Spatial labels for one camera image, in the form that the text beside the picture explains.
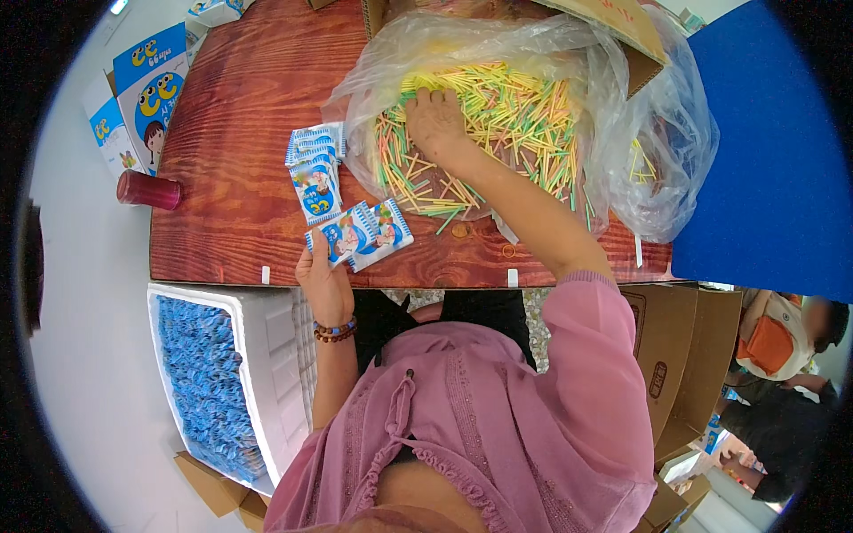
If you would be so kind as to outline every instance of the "pink cardigan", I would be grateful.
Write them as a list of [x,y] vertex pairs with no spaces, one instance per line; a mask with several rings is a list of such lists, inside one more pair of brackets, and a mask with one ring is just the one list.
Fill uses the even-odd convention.
[[380,472],[404,445],[491,533],[631,531],[657,486],[634,316],[610,281],[576,272],[550,293],[543,318],[545,374],[487,327],[435,322],[393,339],[385,364],[371,364],[332,422],[305,440],[264,531],[372,507]]

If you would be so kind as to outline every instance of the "tiled floor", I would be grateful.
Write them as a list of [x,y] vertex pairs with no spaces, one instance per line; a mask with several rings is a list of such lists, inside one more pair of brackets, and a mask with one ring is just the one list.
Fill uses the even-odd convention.
[[[550,288],[542,289],[522,289],[525,300],[525,311],[527,313],[527,327],[531,331],[531,351],[533,358],[536,360],[537,371],[542,373],[548,370],[548,340],[551,338],[551,333],[545,327],[542,320],[542,304],[545,298],[551,291]],[[422,291],[422,290],[385,290],[385,294],[389,298],[401,304],[406,298],[406,294],[411,294],[409,303],[409,311],[423,307],[424,305],[434,304],[444,298],[444,291]]]

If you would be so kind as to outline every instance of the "beaded bracelet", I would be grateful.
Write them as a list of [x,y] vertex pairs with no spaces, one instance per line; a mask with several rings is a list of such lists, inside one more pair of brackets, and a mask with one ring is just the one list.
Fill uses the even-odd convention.
[[314,338],[325,343],[340,342],[355,334],[357,329],[356,317],[340,327],[325,327],[314,321]]

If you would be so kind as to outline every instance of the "white tape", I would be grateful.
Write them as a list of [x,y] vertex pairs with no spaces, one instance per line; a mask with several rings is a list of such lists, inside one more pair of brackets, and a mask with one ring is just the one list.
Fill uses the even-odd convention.
[[640,236],[634,234],[634,248],[637,253],[637,268],[639,269],[642,266],[642,243],[640,242]]

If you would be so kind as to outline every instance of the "hand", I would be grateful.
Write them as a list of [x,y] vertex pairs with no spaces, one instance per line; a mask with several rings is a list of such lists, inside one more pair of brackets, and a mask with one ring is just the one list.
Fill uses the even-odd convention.
[[343,264],[334,270],[328,267],[326,235],[314,228],[311,238],[314,241],[314,255],[308,251],[308,246],[302,251],[302,257],[296,263],[296,281],[305,291],[318,324],[324,327],[343,326],[350,321],[356,307],[350,280]]
[[452,89],[434,90],[421,87],[415,98],[406,101],[406,127],[412,141],[424,157],[450,169],[465,158],[464,152],[477,145],[465,132],[465,119]]
[[815,394],[827,384],[826,378],[822,378],[815,374],[794,374],[787,381],[783,381],[781,387],[783,389],[792,389],[796,386],[805,387],[807,390]]
[[740,457],[727,457],[726,452],[720,452],[718,460],[720,461],[723,470],[725,470],[726,468],[733,468],[735,465],[740,464]]

